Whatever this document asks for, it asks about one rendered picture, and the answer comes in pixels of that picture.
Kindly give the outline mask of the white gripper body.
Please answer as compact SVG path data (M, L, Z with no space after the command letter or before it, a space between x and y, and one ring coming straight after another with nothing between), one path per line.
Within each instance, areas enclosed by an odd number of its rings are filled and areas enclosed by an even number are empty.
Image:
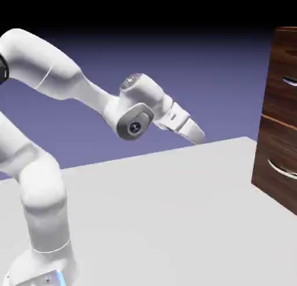
M205 133L191 118L178 130L178 134L193 144L201 144L205 139Z

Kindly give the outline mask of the dark wood drawer front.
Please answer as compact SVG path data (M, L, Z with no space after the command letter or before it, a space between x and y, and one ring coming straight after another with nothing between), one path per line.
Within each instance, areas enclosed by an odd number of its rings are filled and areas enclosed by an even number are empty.
M297 79L297 27L274 32L262 106L263 115L297 128L297 86L283 77Z
M266 117L260 119L252 183L297 215L297 180L275 171L267 160L297 172L297 130Z

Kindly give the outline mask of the dark wood cabinet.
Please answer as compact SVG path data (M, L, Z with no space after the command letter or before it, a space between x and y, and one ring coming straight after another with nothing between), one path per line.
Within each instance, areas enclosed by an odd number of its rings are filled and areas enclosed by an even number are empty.
M251 182L297 216L297 27L273 35Z

